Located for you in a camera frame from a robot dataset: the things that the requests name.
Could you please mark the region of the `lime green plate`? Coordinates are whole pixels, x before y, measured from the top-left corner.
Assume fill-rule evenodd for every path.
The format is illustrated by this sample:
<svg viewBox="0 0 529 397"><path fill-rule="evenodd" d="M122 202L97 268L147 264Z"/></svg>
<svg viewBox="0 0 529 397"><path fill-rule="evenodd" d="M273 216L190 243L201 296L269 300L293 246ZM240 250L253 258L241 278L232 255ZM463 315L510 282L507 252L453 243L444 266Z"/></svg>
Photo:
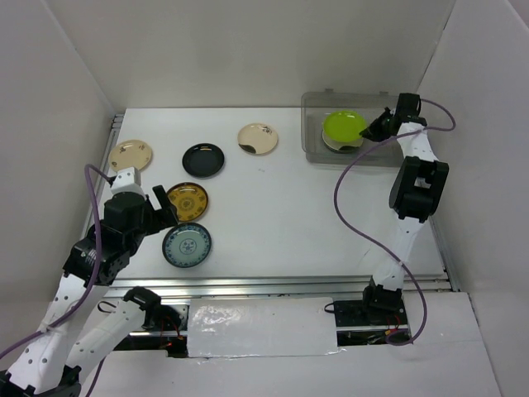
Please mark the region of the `lime green plate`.
<svg viewBox="0 0 529 397"><path fill-rule="evenodd" d="M367 128L365 119L357 112L342 110L329 114L323 124L324 136L338 143L357 142Z"/></svg>

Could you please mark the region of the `cream plate with green patch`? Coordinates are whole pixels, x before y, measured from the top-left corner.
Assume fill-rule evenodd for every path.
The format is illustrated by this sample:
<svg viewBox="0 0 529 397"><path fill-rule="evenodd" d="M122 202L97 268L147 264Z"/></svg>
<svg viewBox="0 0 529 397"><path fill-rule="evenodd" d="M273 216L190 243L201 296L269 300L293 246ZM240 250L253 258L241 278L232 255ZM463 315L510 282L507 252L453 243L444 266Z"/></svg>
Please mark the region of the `cream plate with green patch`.
<svg viewBox="0 0 529 397"><path fill-rule="evenodd" d="M360 149L364 143L363 138L354 141L342 142L332 139L325 131L322 131L322 141L327 149L334 153L352 153Z"/></svg>

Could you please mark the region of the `blue floral plate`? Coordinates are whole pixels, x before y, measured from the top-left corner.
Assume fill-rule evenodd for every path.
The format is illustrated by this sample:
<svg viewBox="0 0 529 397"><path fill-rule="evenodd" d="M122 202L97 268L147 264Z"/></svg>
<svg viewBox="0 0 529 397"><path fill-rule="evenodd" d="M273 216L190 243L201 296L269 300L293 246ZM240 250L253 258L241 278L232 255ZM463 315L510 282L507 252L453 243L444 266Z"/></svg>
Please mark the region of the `blue floral plate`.
<svg viewBox="0 0 529 397"><path fill-rule="evenodd" d="M172 266L188 269L200 265L209 256L212 237L209 231L195 222L171 228L164 236L162 254Z"/></svg>

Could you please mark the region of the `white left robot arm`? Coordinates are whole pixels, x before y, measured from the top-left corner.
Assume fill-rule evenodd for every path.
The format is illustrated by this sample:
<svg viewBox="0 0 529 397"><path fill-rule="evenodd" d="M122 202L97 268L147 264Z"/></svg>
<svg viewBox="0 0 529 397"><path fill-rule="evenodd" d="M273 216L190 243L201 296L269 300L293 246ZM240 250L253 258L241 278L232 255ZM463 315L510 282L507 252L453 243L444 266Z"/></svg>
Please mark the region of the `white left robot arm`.
<svg viewBox="0 0 529 397"><path fill-rule="evenodd" d="M153 192L158 209L146 196L114 194L104 204L102 220L73 245L41 325L21 341L23 353L1 373L3 396L78 396L86 376L129 332L181 324L178 312L163 305L159 295L136 286L97 327L79 336L143 239L177 225L176 208L165 189L158 185Z"/></svg>

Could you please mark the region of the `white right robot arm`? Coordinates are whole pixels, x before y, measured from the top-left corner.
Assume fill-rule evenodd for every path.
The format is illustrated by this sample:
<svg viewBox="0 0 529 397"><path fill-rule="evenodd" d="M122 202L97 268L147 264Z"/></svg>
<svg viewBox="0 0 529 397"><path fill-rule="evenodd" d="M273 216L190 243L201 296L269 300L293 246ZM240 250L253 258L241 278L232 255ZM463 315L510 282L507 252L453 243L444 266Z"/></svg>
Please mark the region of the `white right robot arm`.
<svg viewBox="0 0 529 397"><path fill-rule="evenodd" d="M397 218L396 232L385 248L390 258L377 267L360 303L360 315L367 323L380 323L388 313L399 309L405 263L417 234L438 208L449 174L448 164L438 160L431 148L421 108L419 95L401 93L396 108L385 108L362 132L362 137L376 142L395 137L403 153L388 198Z"/></svg>

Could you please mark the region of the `clear plastic bin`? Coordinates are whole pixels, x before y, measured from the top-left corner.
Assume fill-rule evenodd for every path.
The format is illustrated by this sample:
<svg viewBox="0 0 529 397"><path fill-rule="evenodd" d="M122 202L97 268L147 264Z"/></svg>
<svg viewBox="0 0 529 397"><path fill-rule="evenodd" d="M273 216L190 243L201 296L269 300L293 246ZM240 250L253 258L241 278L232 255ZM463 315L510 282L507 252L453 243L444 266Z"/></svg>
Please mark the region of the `clear plastic bin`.
<svg viewBox="0 0 529 397"><path fill-rule="evenodd" d="M385 108L395 108L398 97L389 93L339 93L331 89L307 92L301 98L302 147L306 158L313 164L346 166L361 152L374 146L364 141L348 151L329 148L323 139L323 123L333 112L351 110L359 113L367 123L382 114Z"/></svg>

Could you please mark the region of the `yellow patterned plate brown rim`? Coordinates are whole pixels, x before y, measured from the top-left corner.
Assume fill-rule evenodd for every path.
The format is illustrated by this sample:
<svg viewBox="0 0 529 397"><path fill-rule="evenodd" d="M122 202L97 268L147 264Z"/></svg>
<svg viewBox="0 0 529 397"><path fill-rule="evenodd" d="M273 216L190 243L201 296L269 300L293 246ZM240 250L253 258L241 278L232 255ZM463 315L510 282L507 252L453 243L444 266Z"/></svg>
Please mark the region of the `yellow patterned plate brown rim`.
<svg viewBox="0 0 529 397"><path fill-rule="evenodd" d="M167 193L169 201L176 207L179 222L198 220L209 204L207 191L193 182L176 184Z"/></svg>

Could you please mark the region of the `black glossy plate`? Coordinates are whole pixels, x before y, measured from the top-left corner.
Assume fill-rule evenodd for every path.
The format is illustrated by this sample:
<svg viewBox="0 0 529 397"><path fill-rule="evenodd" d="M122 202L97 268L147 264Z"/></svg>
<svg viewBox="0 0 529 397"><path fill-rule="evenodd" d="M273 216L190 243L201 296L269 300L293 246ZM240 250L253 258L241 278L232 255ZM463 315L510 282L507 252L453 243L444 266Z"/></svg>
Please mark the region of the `black glossy plate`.
<svg viewBox="0 0 529 397"><path fill-rule="evenodd" d="M192 177L211 178L224 167L225 155L222 149L211 143L201 143L188 148L183 154L182 166Z"/></svg>

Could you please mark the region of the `cream plate with brown motifs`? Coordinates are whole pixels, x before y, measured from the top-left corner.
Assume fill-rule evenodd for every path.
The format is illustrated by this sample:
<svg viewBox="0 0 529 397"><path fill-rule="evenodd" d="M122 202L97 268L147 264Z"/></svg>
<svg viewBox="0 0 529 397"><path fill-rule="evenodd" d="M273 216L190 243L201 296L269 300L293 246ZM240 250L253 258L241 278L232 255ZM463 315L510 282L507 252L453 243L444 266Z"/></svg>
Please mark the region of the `cream plate with brown motifs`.
<svg viewBox="0 0 529 397"><path fill-rule="evenodd" d="M112 171L118 172L130 167L143 170L152 160L153 150L142 140L128 140L113 147L108 156L108 164Z"/></svg>

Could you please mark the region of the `cream plate with black patch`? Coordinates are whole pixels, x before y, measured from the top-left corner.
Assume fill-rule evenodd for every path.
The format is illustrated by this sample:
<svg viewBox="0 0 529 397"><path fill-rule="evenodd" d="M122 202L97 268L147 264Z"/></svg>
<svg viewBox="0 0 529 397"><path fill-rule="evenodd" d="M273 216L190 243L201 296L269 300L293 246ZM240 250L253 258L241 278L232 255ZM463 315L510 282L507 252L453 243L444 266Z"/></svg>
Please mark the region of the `cream plate with black patch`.
<svg viewBox="0 0 529 397"><path fill-rule="evenodd" d="M237 134L237 144L251 155L267 155L279 143L279 134L266 123L254 122L243 126Z"/></svg>

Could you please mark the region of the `white foil-covered panel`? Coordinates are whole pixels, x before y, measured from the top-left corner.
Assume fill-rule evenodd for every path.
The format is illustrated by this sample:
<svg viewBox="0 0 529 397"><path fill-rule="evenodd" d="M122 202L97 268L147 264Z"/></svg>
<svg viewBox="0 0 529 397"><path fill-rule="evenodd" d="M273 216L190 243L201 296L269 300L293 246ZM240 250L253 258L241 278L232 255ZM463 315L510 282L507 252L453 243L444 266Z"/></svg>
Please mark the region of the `white foil-covered panel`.
<svg viewBox="0 0 529 397"><path fill-rule="evenodd" d="M192 358L325 356L339 351L329 298L195 299L188 314Z"/></svg>

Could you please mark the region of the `aluminium front rail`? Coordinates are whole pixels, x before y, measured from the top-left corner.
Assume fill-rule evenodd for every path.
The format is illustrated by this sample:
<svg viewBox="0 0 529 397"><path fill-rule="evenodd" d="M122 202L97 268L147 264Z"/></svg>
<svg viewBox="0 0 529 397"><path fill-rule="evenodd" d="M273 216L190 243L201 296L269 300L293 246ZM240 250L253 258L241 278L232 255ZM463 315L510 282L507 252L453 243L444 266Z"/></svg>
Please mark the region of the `aluminium front rail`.
<svg viewBox="0 0 529 397"><path fill-rule="evenodd" d="M117 280L107 299L122 298L140 286L167 299L268 298L295 295L360 294L368 285L366 276L311 276L272 278L144 279Z"/></svg>

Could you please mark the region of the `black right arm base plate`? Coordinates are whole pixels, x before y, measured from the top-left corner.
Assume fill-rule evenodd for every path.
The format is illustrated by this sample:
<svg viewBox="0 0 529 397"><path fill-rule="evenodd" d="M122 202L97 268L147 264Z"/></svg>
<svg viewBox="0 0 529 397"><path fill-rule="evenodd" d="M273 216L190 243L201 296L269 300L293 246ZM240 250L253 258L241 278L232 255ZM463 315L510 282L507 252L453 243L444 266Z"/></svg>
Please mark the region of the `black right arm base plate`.
<svg viewBox="0 0 529 397"><path fill-rule="evenodd" d="M351 327L390 327L407 324L407 315L403 304L395 312L380 309L367 309L361 300L335 300L323 308L326 313L333 314L336 326Z"/></svg>

